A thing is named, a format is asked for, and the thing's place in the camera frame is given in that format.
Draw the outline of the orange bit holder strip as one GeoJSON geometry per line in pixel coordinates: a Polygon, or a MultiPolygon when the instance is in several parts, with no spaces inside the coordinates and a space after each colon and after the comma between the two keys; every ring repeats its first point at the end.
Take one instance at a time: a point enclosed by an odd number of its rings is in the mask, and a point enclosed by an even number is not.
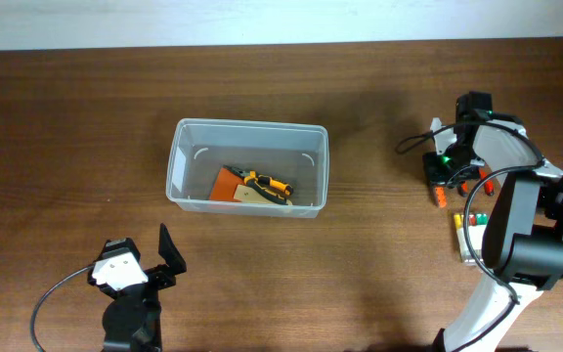
{"type": "Polygon", "coordinates": [[[434,197],[435,203],[439,208],[445,208],[447,206],[447,197],[445,188],[442,186],[433,186],[432,195],[434,197]]]}

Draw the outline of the red black side cutters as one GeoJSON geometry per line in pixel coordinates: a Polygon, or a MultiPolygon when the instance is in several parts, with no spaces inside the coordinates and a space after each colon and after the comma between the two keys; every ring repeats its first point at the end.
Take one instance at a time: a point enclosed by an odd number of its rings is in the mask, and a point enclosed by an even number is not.
{"type": "MultiPolygon", "coordinates": [[[[459,182],[456,187],[458,194],[461,197],[466,198],[468,195],[467,182],[469,180],[482,180],[486,177],[487,177],[487,172],[483,168],[477,167],[473,171],[467,172],[464,178],[462,179],[462,181],[459,182]]],[[[491,197],[495,194],[494,184],[492,181],[488,181],[487,183],[485,183],[483,188],[487,196],[491,197]]]]}

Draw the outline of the clear screwdriver set pack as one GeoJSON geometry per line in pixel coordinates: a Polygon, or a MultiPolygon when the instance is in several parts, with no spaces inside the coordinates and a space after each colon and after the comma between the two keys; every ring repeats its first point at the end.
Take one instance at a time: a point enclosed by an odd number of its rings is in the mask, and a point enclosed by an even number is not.
{"type": "Polygon", "coordinates": [[[472,248],[476,255],[482,258],[483,236],[488,225],[489,216],[486,213],[471,213],[467,218],[464,218],[462,213],[455,213],[453,219],[461,262],[467,266],[474,266],[475,260],[470,253],[463,233],[464,221],[468,222],[468,235],[472,248]]]}

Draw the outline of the orange scraper wooden handle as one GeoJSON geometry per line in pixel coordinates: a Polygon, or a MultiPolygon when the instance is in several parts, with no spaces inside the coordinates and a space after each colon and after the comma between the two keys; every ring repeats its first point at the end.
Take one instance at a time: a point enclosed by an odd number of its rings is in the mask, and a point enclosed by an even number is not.
{"type": "Polygon", "coordinates": [[[206,207],[215,213],[282,216],[291,211],[293,203],[290,197],[288,202],[289,205],[278,205],[264,199],[223,166],[214,182],[206,207]]]}

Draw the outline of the orange black combination pliers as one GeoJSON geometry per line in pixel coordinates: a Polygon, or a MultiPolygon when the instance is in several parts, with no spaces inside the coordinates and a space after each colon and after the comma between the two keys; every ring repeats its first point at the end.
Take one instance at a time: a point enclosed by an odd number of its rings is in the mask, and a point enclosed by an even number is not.
{"type": "Polygon", "coordinates": [[[289,205],[289,197],[294,193],[290,184],[257,173],[255,170],[241,169],[230,165],[224,165],[224,168],[238,176],[246,187],[253,189],[264,199],[278,205],[289,205]]]}

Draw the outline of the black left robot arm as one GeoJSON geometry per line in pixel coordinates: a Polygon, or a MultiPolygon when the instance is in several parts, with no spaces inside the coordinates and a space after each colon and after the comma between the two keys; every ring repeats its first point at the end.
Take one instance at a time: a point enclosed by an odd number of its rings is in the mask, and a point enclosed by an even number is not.
{"type": "Polygon", "coordinates": [[[102,317],[105,351],[163,350],[159,292],[176,285],[176,277],[187,272],[164,224],[159,225],[158,254],[164,262],[143,269],[140,251],[125,238],[106,242],[91,265],[87,283],[111,298],[102,317]]]}

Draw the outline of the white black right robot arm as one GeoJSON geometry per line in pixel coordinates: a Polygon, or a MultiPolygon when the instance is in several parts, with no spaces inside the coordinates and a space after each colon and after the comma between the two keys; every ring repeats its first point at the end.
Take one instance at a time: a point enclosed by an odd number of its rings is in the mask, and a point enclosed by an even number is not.
{"type": "Polygon", "coordinates": [[[434,351],[494,351],[518,316],[563,280],[563,171],[532,143],[523,122],[496,112],[489,93],[457,98],[455,123],[431,122],[424,140],[434,151],[423,168],[436,204],[447,189],[468,203],[500,191],[488,218],[465,208],[458,240],[467,262],[483,273],[460,315],[439,330],[434,351]]]}

